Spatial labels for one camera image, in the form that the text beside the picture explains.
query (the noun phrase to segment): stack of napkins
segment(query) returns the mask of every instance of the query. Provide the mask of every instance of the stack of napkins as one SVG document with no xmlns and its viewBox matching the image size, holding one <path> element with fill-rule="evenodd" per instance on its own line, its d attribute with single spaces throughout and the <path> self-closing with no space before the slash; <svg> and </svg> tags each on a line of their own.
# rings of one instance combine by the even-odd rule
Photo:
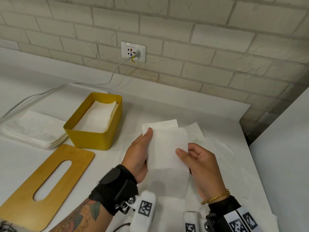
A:
<svg viewBox="0 0 309 232">
<path fill-rule="evenodd" d="M 188 152 L 188 136 L 178 128 L 177 120 L 143 124 L 143 135 L 153 129 L 148 149 L 147 189 L 157 196 L 185 199 L 189 178 L 188 167 L 175 153 L 177 148 Z"/>
<path fill-rule="evenodd" d="M 67 139 L 64 124 L 65 121 L 28 110 L 20 118 L 5 122 L 1 131 L 14 140 L 51 149 Z"/>
<path fill-rule="evenodd" d="M 94 133 L 106 132 L 117 107 L 117 102 L 106 104 L 95 101 L 73 130 Z"/>
</svg>

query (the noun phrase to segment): yellow container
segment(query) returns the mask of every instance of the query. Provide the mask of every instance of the yellow container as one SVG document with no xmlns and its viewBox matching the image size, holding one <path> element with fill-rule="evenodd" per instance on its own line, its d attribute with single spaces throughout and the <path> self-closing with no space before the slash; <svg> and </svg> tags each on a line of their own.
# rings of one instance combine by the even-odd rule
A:
<svg viewBox="0 0 309 232">
<path fill-rule="evenodd" d="M 114 112 L 114 115 L 106 132 L 93 133 L 72 130 L 95 101 L 101 103 L 113 103 L 114 101 L 116 101 L 118 104 L 118 107 Z M 91 93 L 83 101 L 79 108 L 74 112 L 70 119 L 68 119 L 68 121 L 64 124 L 63 128 L 65 129 L 69 138 L 76 147 L 106 151 L 110 148 L 112 144 L 121 116 L 122 96 L 105 93 Z"/>
</svg>

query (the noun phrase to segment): bracelet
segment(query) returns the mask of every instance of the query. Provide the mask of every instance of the bracelet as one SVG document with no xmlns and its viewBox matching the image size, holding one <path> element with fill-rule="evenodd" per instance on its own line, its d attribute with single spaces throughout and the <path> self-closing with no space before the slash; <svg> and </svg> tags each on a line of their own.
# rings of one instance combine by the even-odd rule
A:
<svg viewBox="0 0 309 232">
<path fill-rule="evenodd" d="M 229 194 L 230 194 L 230 190 L 229 190 L 229 189 L 226 189 L 226 192 L 224 192 L 223 194 L 220 194 L 220 195 L 218 195 L 218 196 L 216 196 L 216 197 L 214 197 L 214 198 L 212 198 L 212 199 L 210 199 L 210 200 L 207 200 L 207 201 L 204 200 L 204 201 L 201 202 L 201 204 L 204 205 L 204 204 L 209 203 L 210 201 L 215 200 L 215 199 L 217 199 L 217 198 L 219 198 L 219 197 L 221 197 L 221 196 L 229 195 Z"/>
</svg>

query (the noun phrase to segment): hand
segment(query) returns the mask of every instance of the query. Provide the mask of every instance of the hand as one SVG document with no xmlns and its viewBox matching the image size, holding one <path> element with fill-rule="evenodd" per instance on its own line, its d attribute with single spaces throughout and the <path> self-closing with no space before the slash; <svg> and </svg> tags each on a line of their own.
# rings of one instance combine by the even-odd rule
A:
<svg viewBox="0 0 309 232">
<path fill-rule="evenodd" d="M 121 163 L 133 174 L 137 183 L 141 183 L 145 179 L 147 173 L 146 158 L 152 135 L 152 128 L 148 128 L 144 136 L 141 134 L 132 142 Z"/>
<path fill-rule="evenodd" d="M 226 192 L 216 156 L 195 143 L 189 143 L 188 149 L 187 153 L 178 148 L 176 154 L 191 169 L 195 186 L 202 199 L 210 200 Z M 221 201 L 227 197 L 228 195 L 224 195 L 210 203 Z"/>
</svg>

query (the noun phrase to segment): outlet cover plate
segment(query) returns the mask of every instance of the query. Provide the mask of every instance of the outlet cover plate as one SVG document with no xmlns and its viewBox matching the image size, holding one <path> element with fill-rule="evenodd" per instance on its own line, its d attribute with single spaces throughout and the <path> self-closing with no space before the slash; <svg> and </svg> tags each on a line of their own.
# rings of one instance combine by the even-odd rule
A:
<svg viewBox="0 0 309 232">
<path fill-rule="evenodd" d="M 135 54 L 139 50 L 141 52 L 141 56 L 139 58 L 134 58 L 133 60 L 136 62 L 144 63 L 146 60 L 146 46 L 137 45 L 129 42 L 122 41 L 121 42 L 121 57 L 129 58 Z"/>
</svg>

